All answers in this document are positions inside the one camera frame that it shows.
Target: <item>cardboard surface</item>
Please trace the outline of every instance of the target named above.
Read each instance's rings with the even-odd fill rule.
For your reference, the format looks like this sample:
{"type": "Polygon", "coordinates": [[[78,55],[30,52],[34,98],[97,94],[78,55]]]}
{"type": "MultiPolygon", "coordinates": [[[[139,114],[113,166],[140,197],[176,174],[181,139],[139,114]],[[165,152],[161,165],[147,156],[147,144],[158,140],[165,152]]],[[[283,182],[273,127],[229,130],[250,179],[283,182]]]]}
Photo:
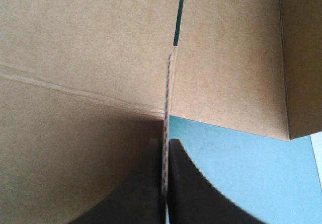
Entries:
{"type": "Polygon", "coordinates": [[[0,222],[65,223],[161,138],[178,0],[0,5],[0,222]]]}
{"type": "Polygon", "coordinates": [[[281,0],[290,137],[322,130],[322,0],[281,0]]]}
{"type": "Polygon", "coordinates": [[[163,110],[178,0],[0,3],[0,66],[163,110]]]}
{"type": "Polygon", "coordinates": [[[185,0],[171,114],[288,140],[279,0],[185,0]]]}
{"type": "Polygon", "coordinates": [[[0,78],[0,223],[67,223],[135,166],[156,117],[0,78]]]}

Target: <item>green tape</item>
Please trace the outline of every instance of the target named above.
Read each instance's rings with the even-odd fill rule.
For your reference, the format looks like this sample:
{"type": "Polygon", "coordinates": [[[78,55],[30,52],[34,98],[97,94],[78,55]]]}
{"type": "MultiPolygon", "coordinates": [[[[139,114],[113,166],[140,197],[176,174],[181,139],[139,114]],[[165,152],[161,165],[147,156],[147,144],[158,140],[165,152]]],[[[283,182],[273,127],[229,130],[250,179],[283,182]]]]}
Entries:
{"type": "Polygon", "coordinates": [[[179,41],[180,25],[181,25],[181,16],[182,16],[183,0],[179,0],[179,8],[177,15],[175,39],[173,40],[173,45],[177,46],[179,41]]]}

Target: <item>brown cardboard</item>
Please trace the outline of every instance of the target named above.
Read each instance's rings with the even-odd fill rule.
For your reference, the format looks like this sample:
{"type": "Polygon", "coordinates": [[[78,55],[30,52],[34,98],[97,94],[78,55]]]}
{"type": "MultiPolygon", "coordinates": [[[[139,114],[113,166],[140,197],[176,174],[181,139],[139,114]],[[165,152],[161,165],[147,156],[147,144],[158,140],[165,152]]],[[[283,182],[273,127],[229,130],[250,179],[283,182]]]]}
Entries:
{"type": "Polygon", "coordinates": [[[0,78],[0,223],[67,223],[131,171],[158,117],[0,78]]]}
{"type": "Polygon", "coordinates": [[[0,65],[163,110],[178,0],[0,2],[0,65]]]}
{"type": "Polygon", "coordinates": [[[0,222],[66,223],[161,138],[178,0],[0,0],[0,222]]]}
{"type": "MultiPolygon", "coordinates": [[[[0,222],[65,223],[161,136],[178,0],[0,3],[0,222]]],[[[282,4],[296,137],[321,126],[321,0],[282,4]]],[[[172,114],[289,139],[279,5],[185,0],[172,114]]]]}
{"type": "Polygon", "coordinates": [[[322,0],[281,0],[290,137],[322,131],[322,0]]]}
{"type": "Polygon", "coordinates": [[[171,113],[289,139],[279,0],[185,0],[171,113]]]}

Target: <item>blue surface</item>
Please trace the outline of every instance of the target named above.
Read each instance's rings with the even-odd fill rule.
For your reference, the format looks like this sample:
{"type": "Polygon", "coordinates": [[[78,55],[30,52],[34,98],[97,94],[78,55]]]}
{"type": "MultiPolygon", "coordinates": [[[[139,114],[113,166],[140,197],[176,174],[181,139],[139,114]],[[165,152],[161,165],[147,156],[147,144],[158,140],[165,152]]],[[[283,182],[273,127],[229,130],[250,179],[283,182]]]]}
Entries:
{"type": "Polygon", "coordinates": [[[322,223],[309,136],[287,142],[171,116],[170,138],[219,191],[264,222],[322,223]]]}

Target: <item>green stripe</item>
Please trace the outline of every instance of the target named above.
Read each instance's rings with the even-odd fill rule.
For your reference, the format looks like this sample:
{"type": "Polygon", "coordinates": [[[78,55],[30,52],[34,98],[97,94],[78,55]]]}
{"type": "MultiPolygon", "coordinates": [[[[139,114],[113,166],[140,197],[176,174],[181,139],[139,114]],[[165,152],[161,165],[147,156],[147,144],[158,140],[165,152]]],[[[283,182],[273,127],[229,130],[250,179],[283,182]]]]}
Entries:
{"type": "Polygon", "coordinates": [[[179,0],[179,8],[178,8],[176,31],[175,31],[175,39],[173,41],[173,45],[174,46],[177,46],[178,45],[178,41],[179,41],[179,33],[180,33],[180,25],[181,25],[182,8],[183,8],[183,0],[179,0]]]}

